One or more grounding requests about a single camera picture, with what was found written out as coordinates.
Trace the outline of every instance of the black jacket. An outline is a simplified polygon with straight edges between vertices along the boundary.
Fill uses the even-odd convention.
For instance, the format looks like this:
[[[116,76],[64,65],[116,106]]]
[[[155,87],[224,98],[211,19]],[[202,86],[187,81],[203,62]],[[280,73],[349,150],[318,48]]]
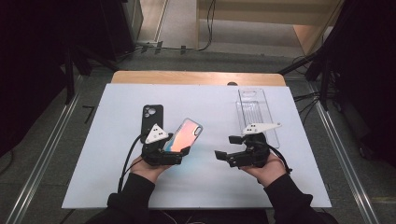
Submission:
[[[122,192],[110,194],[107,209],[87,223],[148,223],[149,197],[154,187],[146,178],[129,174]],[[300,192],[289,175],[282,175],[264,190],[275,209],[276,224],[337,223],[331,215],[317,213],[310,206],[313,196]]]

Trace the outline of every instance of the transparent acrylic box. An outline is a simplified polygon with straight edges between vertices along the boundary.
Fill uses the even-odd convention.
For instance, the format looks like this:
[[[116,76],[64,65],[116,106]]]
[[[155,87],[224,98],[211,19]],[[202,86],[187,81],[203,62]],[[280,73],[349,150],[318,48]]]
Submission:
[[[274,123],[263,89],[240,89],[236,100],[241,132],[251,123]],[[264,132],[267,144],[279,148],[276,130]]]

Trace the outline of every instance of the white tabletop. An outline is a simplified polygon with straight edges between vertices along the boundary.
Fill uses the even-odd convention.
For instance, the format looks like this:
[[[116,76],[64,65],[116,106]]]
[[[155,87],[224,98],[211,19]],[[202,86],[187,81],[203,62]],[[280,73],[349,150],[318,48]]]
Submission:
[[[239,88],[242,87],[107,84],[63,208],[106,207],[108,195],[117,191],[128,150],[140,134],[144,105],[163,105],[163,128],[169,133],[184,118],[204,126],[190,154],[158,179],[150,208],[271,207],[254,177],[215,157],[214,150],[228,153],[244,150],[228,142],[229,135],[240,134],[235,106]],[[279,151],[293,169],[291,178],[302,192],[314,195],[313,207],[330,207],[289,88],[259,88],[265,92],[273,121],[282,124],[276,135]],[[131,159],[140,155],[141,148],[138,143]]]

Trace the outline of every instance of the metal frame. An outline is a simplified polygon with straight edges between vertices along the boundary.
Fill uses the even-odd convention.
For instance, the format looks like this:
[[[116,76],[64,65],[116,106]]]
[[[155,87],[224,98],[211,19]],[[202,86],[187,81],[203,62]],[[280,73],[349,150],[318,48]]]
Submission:
[[[18,196],[18,200],[16,201],[11,213],[7,218],[7,224],[21,223],[30,202],[35,196],[35,192],[40,184],[40,181],[47,170],[50,159],[52,158],[52,155],[55,152],[56,147],[58,146],[59,140],[64,133],[64,128],[67,126],[67,123],[71,115],[73,114],[84,80],[85,78],[83,76],[78,76],[76,83],[76,94],[71,99],[70,104],[64,106],[64,110],[62,111],[61,116],[58,118],[58,121],[53,128],[52,133],[49,136],[49,140],[44,146],[43,151],[41,152],[41,155],[38,158],[37,163],[35,164],[35,168],[33,169],[26,183],[24,184],[21,193]]]
[[[308,82],[309,89],[314,92],[318,91],[315,82]],[[375,210],[371,204],[370,198],[368,197],[363,184],[359,180],[358,174],[352,165],[351,160],[347,155],[347,151],[341,141],[341,138],[336,131],[332,118],[329,111],[326,111],[321,104],[316,105],[320,118],[329,135],[330,141],[332,142],[332,147],[334,149],[335,155],[337,156],[341,168],[343,169],[346,181],[352,190],[352,194],[355,198],[356,204],[361,210],[361,215],[365,223],[380,223],[378,217],[375,214]]]

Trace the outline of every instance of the phone case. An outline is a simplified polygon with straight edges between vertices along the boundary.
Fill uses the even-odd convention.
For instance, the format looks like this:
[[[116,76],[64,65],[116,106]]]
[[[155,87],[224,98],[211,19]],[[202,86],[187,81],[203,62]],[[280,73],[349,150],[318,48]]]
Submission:
[[[158,124],[163,129],[163,106],[162,105],[145,105],[142,112],[142,129],[141,133],[149,134],[152,126]],[[145,143],[146,136],[140,138],[141,143]]]
[[[163,148],[168,152],[180,152],[186,147],[191,147],[201,134],[203,126],[192,119],[184,119],[171,140]]]

